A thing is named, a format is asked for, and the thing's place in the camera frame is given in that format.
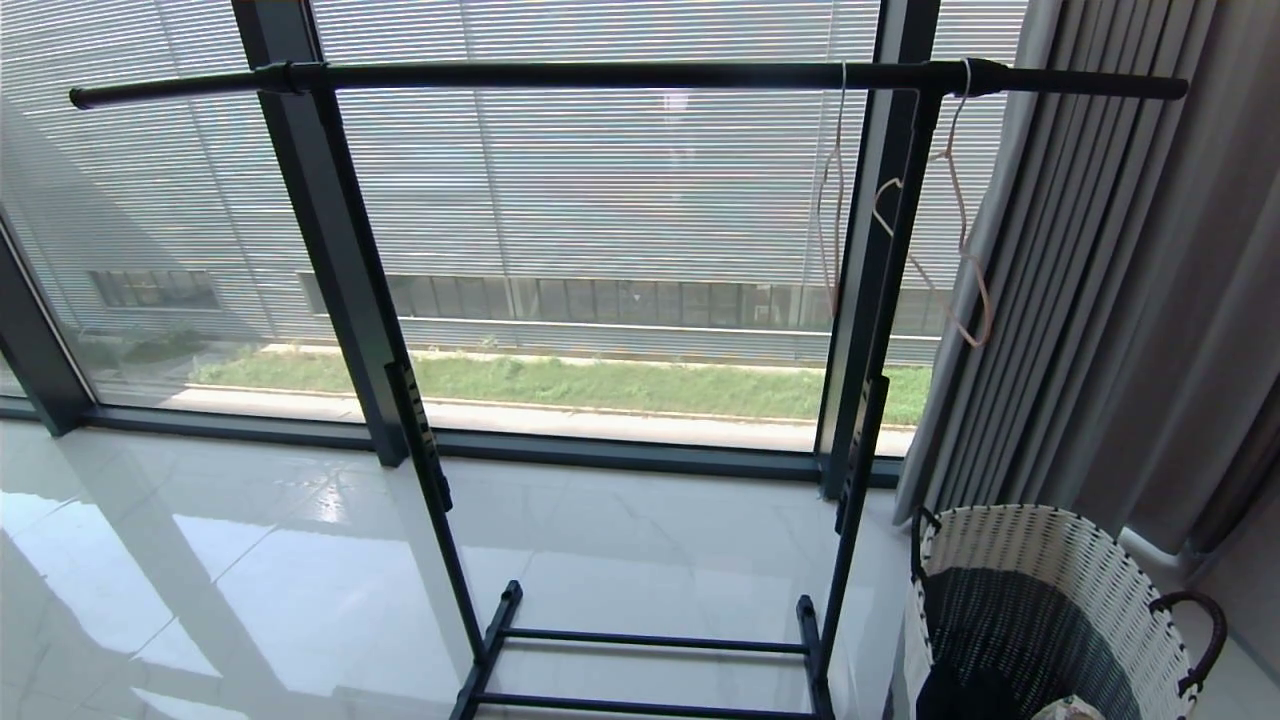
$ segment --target corrugated metal wall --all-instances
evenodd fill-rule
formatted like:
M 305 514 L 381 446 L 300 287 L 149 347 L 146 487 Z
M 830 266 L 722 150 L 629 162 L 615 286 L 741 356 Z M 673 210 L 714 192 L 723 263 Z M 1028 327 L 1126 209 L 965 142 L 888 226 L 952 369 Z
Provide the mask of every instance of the corrugated metal wall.
M 1011 59 L 1024 6 L 945 3 L 936 56 Z M 229 8 L 3 0 L 0 9 L 0 199 L 60 319 L 77 332 L 163 332 L 180 323 L 225 337 L 332 342 L 298 279 L 308 261 L 256 100 L 99 113 L 65 100 L 67 87 L 88 79 L 242 68 Z M 334 61 L 865 61 L 877 9 L 874 0 L 315 0 Z M 813 193 L 837 101 L 838 92 L 342 94 L 389 272 L 813 286 L 836 266 L 835 178 L 820 225 L 826 245 Z M 863 104 L 861 94 L 846 100 L 849 187 Z M 957 154 L 970 208 L 986 186 L 1001 113 L 1002 99 L 980 99 L 961 120 Z M 918 223 L 916 255 L 950 287 L 957 222 L 941 165 Z M 108 309 L 88 270 L 109 269 L 207 270 L 223 311 Z M 913 277 L 905 284 L 923 287 Z M 931 311 L 940 310 L 904 306 L 899 324 L 924 327 Z M 820 361 L 827 347 L 824 333 L 805 332 L 420 319 L 404 320 L 404 329 L 424 345 L 495 338 L 531 350 L 758 361 Z M 891 360 L 927 363 L 932 347 L 896 342 Z

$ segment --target white and gray basket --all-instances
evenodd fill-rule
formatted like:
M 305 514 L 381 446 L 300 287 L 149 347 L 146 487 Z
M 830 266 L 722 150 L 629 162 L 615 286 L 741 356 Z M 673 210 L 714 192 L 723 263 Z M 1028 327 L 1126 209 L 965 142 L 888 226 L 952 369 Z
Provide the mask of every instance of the white and gray basket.
M 1068 694 L 1107 720 L 1187 717 L 1226 641 L 1204 596 L 1160 596 L 1115 538 L 1056 507 L 960 507 L 913 523 L 913 598 L 902 648 L 911 716 L 936 664 L 961 683 L 998 673 L 1021 717 Z M 1190 666 L 1170 609 L 1199 603 L 1213 620 Z

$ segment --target marble tile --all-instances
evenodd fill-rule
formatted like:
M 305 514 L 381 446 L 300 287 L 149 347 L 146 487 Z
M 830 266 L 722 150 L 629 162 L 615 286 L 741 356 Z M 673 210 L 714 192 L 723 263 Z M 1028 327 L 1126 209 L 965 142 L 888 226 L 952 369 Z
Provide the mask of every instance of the marble tile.
M 411 468 L 369 454 L 0 423 L 9 717 L 444 719 L 471 656 Z M 447 462 L 475 614 L 517 625 L 795 642 L 836 534 L 812 487 Z M 872 493 L 831 684 L 877 717 L 906 537 Z M 1270 717 L 1229 646 L 1199 717 Z M 493 689 L 806 710 L 799 659 L 512 641 Z M 481 717 L 549 714 L 485 708 Z

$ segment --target lawn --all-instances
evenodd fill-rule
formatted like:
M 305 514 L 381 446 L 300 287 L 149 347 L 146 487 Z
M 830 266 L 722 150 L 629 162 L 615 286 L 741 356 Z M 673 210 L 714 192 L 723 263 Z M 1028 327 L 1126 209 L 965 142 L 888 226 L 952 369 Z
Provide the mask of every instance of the lawn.
M 413 369 L 424 396 L 451 400 L 812 420 L 818 416 L 822 396 L 822 372 L 809 369 L 580 364 L 461 355 L 419 356 Z M 919 421 L 929 391 L 929 368 L 886 368 L 890 378 L 886 423 L 914 425 Z M 256 352 L 200 368 L 191 379 L 232 387 L 352 392 L 347 368 L 337 354 Z

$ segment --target louvered facade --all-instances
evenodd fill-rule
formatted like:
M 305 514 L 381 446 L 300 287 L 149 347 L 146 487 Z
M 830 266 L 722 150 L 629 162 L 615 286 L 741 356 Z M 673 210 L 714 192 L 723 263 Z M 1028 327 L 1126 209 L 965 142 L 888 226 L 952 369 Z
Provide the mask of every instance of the louvered facade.
M 868 61 L 878 6 L 314 0 L 335 63 Z M 934 55 L 1011 60 L 1024 9 L 1025 0 L 943 3 Z M 3 0 L 3 19 L 0 199 L 70 331 L 163 331 L 180 322 L 224 338 L 333 341 L 307 287 L 311 268 L 253 97 L 95 113 L 65 100 L 68 87 L 88 78 L 243 68 L 225 4 Z M 838 99 L 672 90 L 339 94 L 410 342 L 778 363 L 826 359 L 828 287 L 842 241 L 835 164 L 820 218 L 815 193 Z M 846 196 L 864 104 L 856 92 L 845 102 Z M 998 96 L 978 99 L 960 122 L 970 213 L 991 172 L 1002 109 Z M 914 247 L 940 287 L 955 274 L 957 228 L 938 165 Z M 164 307 L 141 296 L 105 297 L 102 278 L 113 277 L 159 293 L 151 300 L 177 292 L 166 282 L 207 277 L 216 302 L 201 296 L 198 305 Z M 916 277 L 904 287 L 890 360 L 929 363 L 943 299 Z

